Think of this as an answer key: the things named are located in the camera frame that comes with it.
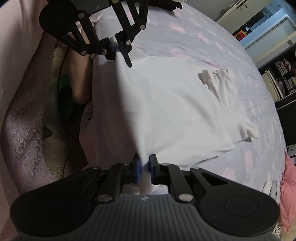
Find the white t-shirt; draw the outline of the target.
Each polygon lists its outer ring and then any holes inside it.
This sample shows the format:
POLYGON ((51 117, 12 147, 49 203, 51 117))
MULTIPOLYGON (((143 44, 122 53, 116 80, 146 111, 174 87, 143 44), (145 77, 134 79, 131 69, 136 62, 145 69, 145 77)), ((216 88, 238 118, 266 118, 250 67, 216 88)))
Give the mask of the white t-shirt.
POLYGON ((128 192, 151 193, 149 156, 187 169, 258 138, 233 73, 241 45, 222 27, 184 4, 173 12, 150 8, 128 67, 93 57, 92 101, 81 120, 80 143, 90 165, 108 169, 137 153, 142 173, 128 192))

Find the pink pillow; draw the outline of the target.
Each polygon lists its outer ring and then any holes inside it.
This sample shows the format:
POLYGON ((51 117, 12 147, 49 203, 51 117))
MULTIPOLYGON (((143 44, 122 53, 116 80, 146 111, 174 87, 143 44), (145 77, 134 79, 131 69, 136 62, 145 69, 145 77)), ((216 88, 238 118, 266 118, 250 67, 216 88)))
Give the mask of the pink pillow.
POLYGON ((282 228, 289 233, 295 221, 295 165, 285 153, 285 170, 280 184, 280 218, 282 228))

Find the polka dot bed sheet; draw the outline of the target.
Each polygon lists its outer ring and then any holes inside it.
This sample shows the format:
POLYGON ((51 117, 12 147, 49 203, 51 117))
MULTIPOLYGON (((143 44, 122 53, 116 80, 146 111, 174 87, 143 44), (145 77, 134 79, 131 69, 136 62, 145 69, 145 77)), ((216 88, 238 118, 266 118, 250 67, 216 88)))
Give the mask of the polka dot bed sheet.
POLYGON ((150 8, 121 83, 125 118, 152 192, 148 160, 200 165, 280 199, 285 169, 273 100, 243 47, 190 6, 150 8))

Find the white door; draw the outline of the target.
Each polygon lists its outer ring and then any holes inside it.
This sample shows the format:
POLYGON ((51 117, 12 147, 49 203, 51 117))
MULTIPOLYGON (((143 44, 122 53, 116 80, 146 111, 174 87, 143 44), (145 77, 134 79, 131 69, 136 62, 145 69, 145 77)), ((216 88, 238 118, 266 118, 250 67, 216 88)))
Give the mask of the white door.
POLYGON ((217 23, 222 23, 227 17, 231 16, 249 16, 253 17, 260 10, 270 4, 270 0, 250 0, 250 1, 238 1, 234 4, 223 16, 221 16, 217 23))

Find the purple fluffy robe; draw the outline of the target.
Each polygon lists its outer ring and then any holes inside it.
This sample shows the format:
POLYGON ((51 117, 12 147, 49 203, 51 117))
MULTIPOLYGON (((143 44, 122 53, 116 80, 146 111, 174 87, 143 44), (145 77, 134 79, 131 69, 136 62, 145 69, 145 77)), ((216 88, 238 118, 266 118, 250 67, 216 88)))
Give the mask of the purple fluffy robe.
POLYGON ((15 93, 1 129, 1 151, 20 194, 56 181, 42 148, 45 100, 51 82, 56 40, 43 33, 15 93))

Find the dark wardrobe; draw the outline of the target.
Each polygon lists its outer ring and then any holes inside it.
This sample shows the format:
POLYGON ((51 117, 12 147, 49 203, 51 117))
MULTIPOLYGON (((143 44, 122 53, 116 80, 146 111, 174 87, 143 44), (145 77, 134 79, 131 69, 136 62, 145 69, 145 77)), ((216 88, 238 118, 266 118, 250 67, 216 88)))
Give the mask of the dark wardrobe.
POLYGON ((269 72, 278 87, 279 99, 275 101, 286 146, 295 145, 295 46, 259 68, 259 73, 269 72))

